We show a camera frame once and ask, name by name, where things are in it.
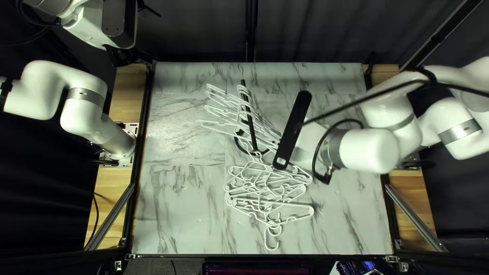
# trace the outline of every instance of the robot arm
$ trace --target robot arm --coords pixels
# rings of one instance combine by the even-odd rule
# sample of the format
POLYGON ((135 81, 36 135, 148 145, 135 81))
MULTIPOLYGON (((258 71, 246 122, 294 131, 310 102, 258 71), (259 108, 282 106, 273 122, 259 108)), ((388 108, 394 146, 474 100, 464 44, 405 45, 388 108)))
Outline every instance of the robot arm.
POLYGON ((136 0, 22 0, 46 14, 80 40, 105 46, 132 48, 136 42, 136 0))
MULTIPOLYGON (((489 92, 489 57, 460 69, 444 66, 425 69, 438 82, 489 92)), ((368 93, 417 79, 428 77, 420 72, 402 72, 368 93)), ((421 85, 414 83, 362 103, 360 107, 371 128, 332 131, 320 149, 322 162, 330 168, 388 173, 420 147, 438 142, 443 142, 458 160, 489 151, 489 131, 484 131, 489 129, 489 98, 451 89, 455 98, 439 100, 416 118, 406 94, 421 85)), ((311 155, 325 131, 314 122, 305 125, 295 147, 311 155)))
POLYGON ((49 61, 33 61, 20 80, 12 81, 3 111, 29 118, 51 119, 58 109, 61 94, 68 89, 60 124, 67 132, 84 137, 120 160, 135 147, 134 137, 117 126, 102 108, 107 85, 98 77, 49 61))

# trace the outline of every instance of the black cable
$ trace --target black cable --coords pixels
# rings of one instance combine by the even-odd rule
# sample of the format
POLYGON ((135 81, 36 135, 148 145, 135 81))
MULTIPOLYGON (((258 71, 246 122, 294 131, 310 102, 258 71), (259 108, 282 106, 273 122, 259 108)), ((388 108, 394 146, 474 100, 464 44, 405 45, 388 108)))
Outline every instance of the black cable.
POLYGON ((409 86, 411 84, 416 84, 416 83, 423 83, 423 84, 425 84, 425 83, 429 83, 429 81, 428 80, 417 79, 417 80, 411 80, 411 81, 408 81, 408 82, 401 83, 401 84, 396 85, 394 87, 391 87, 391 88, 388 88, 388 89, 385 89, 385 90, 382 90, 382 91, 379 91, 379 92, 370 94, 370 95, 368 95, 366 97, 363 97, 363 98, 354 100, 354 101, 352 101, 350 103, 344 104, 344 105, 342 105, 342 106, 340 106, 340 107, 338 107, 336 109, 333 109, 333 110, 331 110, 331 111, 329 111, 327 113, 324 113, 322 115, 318 115, 316 117, 313 117, 313 118, 309 119, 308 121, 305 121, 304 123, 302 123, 302 126, 307 125, 307 124, 309 124, 309 123, 311 123, 313 121, 317 121, 317 120, 320 120, 322 118, 328 117, 328 116, 333 115, 335 113, 341 112, 341 111, 343 111, 345 109, 348 109, 350 107, 356 106, 356 105, 358 105, 358 104, 360 104, 362 102, 365 102, 365 101, 367 101, 369 99, 372 99, 374 97, 377 97, 377 96, 380 96, 380 95, 383 95, 383 94, 386 94, 386 93, 390 93, 390 92, 395 91, 397 89, 404 88, 406 86, 409 86))
POLYGON ((313 174, 313 176, 315 178, 317 178, 318 180, 320 180, 321 182, 323 182, 325 184, 329 184, 331 178, 330 177, 323 176, 323 175, 320 175, 319 173, 316 172, 316 158, 317 158, 317 155, 319 154, 319 149, 321 148, 321 144, 323 143, 323 141, 326 138, 326 136, 329 135, 333 129, 336 129, 336 127, 338 127, 338 125, 343 124, 343 123, 346 123, 346 122, 354 122, 354 123, 357 123, 358 125, 360 125, 360 128, 363 129, 363 123, 361 121, 357 120, 357 119, 354 119, 354 118, 346 118, 346 119, 340 120, 337 123, 333 124, 324 133, 324 135, 319 140, 319 143, 317 144, 316 150, 314 151, 314 156, 312 158, 312 174, 313 174))
POLYGON ((304 122, 302 124, 302 126, 304 125, 307 125, 313 121, 317 121, 317 120, 320 120, 320 119, 323 119, 325 117, 328 117, 330 115, 333 115, 335 113, 338 113, 338 112, 341 112, 345 109, 348 109, 348 108, 351 108, 353 106, 356 106, 362 102, 365 102, 367 100, 370 100, 372 98, 375 98, 375 97, 378 97, 378 96, 381 96, 383 94, 386 94, 386 93, 390 93, 392 91, 395 91, 397 89, 400 89, 400 88, 404 88, 406 86, 409 86, 411 84, 416 84, 416 83, 422 83, 423 85, 419 88, 417 88, 415 91, 421 91, 421 90, 425 90, 426 88, 430 88, 430 87, 444 87, 444 88, 450 88, 450 89, 457 89, 457 90, 461 90, 463 92, 468 92, 468 93, 472 93, 472 94, 476 94, 476 95, 480 95, 480 96, 483 96, 483 97, 489 97, 489 93, 487 92, 482 92, 482 91, 479 91, 479 90, 475 90, 475 89, 471 89, 471 88, 467 88, 467 87, 462 87, 462 86, 458 86, 458 85, 453 85, 453 84, 447 84, 447 83, 440 83, 440 82, 436 82, 436 83, 433 83, 429 80, 421 80, 421 79, 417 79, 417 80, 412 80, 412 81, 408 81, 408 82, 404 82, 404 83, 401 83, 399 85, 396 85, 394 87, 391 87, 391 88, 388 88, 388 89, 385 89, 385 90, 382 90, 382 91, 379 91, 379 92, 376 92, 376 93, 373 93, 373 94, 370 94, 364 98, 361 98, 361 99, 357 99, 357 100, 354 100, 350 103, 347 103, 343 106, 340 106, 336 109, 333 109, 327 113, 324 113, 322 115, 318 115, 316 117, 313 117, 311 119, 309 119, 308 121, 304 122))
POLYGON ((119 165, 119 162, 116 160, 90 160, 90 162, 97 163, 100 165, 104 165, 104 164, 108 164, 108 165, 112 165, 112 166, 118 166, 119 165))
MULTIPOLYGON (((239 130, 237 133, 237 135, 241 136, 242 134, 244 134, 244 131, 243 130, 239 130)), ((245 153, 245 154, 248 154, 250 153, 252 156, 257 156, 258 155, 258 152, 248 152, 247 150, 245 150, 243 147, 241 147, 240 145, 240 142, 239 142, 239 138, 237 137, 234 137, 234 143, 236 144, 236 147, 238 147, 238 149, 245 153)), ((260 154, 264 155, 265 153, 267 153, 268 151, 270 151, 268 148, 265 149, 264 151, 261 151, 260 154)))
POLYGON ((37 25, 37 26, 44 26, 44 27, 53 27, 53 26, 61 26, 61 23, 59 21, 59 19, 56 19, 54 21, 51 21, 51 22, 44 22, 44 21, 41 21, 41 20, 38 20, 38 19, 35 19, 35 18, 32 18, 30 16, 27 16, 24 12, 24 0, 16 0, 15 1, 15 8, 17 9, 17 12, 19 13, 20 16, 22 16, 22 18, 24 18, 24 20, 26 20, 27 22, 33 24, 33 25, 37 25))
POLYGON ((15 46, 21 46, 24 44, 31 43, 31 42, 39 39, 40 37, 42 37, 44 34, 46 34, 48 30, 49 30, 49 27, 44 27, 40 31, 38 31, 37 33, 32 35, 31 37, 28 37, 26 39, 22 39, 22 40, 16 41, 16 42, 0 43, 0 47, 15 47, 15 46))
POLYGON ((97 200, 95 199, 95 194, 93 195, 93 203, 95 204, 95 211, 97 212, 97 217, 95 218, 95 225, 93 226, 93 231, 92 231, 92 234, 91 234, 89 240, 87 241, 87 245, 89 244, 89 242, 92 240, 93 236, 95 235, 95 231, 97 231, 97 225, 98 225, 99 212, 98 212, 97 200))
POLYGON ((99 193, 97 193, 97 192, 94 192, 93 194, 94 194, 94 195, 96 195, 96 196, 101 197, 102 199, 104 199, 104 200, 106 200, 106 201, 109 201, 109 202, 111 201, 111 200, 110 200, 109 198, 107 198, 106 196, 100 195, 100 194, 99 194, 99 193))
POLYGON ((175 272, 175 275, 177 275, 177 269, 175 268, 175 264, 173 263, 173 260, 170 260, 173 266, 173 272, 175 272))

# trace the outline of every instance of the marble tabletop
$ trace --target marble tabletop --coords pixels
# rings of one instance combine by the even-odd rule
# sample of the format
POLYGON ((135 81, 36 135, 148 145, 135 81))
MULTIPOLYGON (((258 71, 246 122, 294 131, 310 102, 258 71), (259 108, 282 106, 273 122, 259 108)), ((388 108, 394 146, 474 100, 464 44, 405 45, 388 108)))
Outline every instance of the marble tabletop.
MULTIPOLYGON (((230 208, 223 184, 230 165, 248 157, 232 137, 196 124, 205 85, 236 94, 241 79, 255 108, 282 131, 300 90, 313 94, 308 117, 366 92, 360 64, 158 63, 146 136, 132 253, 158 254, 390 254, 391 237, 379 175, 352 170, 330 185, 311 183, 299 202, 315 215, 284 226, 268 251, 263 225, 230 208)), ((328 117, 362 119, 358 108, 328 117)))

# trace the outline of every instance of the metal mounting plate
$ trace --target metal mounting plate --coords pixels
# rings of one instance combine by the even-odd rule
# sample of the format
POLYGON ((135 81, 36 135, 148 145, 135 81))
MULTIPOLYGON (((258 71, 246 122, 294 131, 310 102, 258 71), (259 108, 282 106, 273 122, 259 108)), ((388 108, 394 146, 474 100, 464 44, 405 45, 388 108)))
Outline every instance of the metal mounting plate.
POLYGON ((394 170, 407 170, 407 171, 419 171, 419 167, 404 167, 402 165, 403 162, 417 162, 420 161, 420 154, 418 152, 413 152, 407 157, 405 157, 396 167, 394 167, 394 170))
MULTIPOLYGON (((137 137, 137 134, 139 134, 139 123, 138 122, 134 122, 134 123, 131 123, 131 122, 122 122, 122 123, 124 124, 123 129, 128 134, 130 134, 130 135, 132 134, 135 137, 137 137)), ((110 158, 109 153, 106 152, 106 151, 100 153, 99 159, 100 160, 112 160, 110 158)), ((133 168, 133 162, 134 162, 134 152, 130 156, 128 156, 127 158, 119 160, 119 165, 118 166, 112 166, 112 165, 108 165, 108 164, 101 164, 100 165, 100 168, 132 169, 133 168)))

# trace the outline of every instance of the silver joint band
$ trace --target silver joint band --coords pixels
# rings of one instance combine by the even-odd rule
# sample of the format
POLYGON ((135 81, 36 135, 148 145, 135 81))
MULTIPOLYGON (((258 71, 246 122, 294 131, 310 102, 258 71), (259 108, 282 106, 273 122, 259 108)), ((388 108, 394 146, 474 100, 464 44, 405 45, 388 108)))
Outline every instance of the silver joint band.
POLYGON ((346 132, 349 130, 350 129, 335 129, 331 134, 329 134, 330 138, 327 140, 328 143, 321 151, 321 157, 323 158, 324 162, 330 161, 332 166, 336 168, 345 167, 339 155, 339 146, 343 136, 345 136, 346 132))
POLYGON ((473 118, 439 133, 438 137, 442 140, 443 144, 447 145, 479 130, 482 130, 482 128, 479 123, 477 123, 477 121, 473 118))
POLYGON ((91 103, 98 105, 100 108, 104 108, 105 98, 92 90, 83 89, 83 88, 71 88, 68 90, 67 99, 81 99, 86 100, 91 103))
POLYGON ((411 123, 411 121, 413 121, 413 119, 415 118, 414 116, 414 113, 411 113, 405 120, 399 122, 399 123, 396 123, 392 126, 389 126, 389 127, 384 127, 383 129, 387 129, 389 131, 395 131, 395 130, 398 130, 404 126, 406 126, 407 124, 411 123))

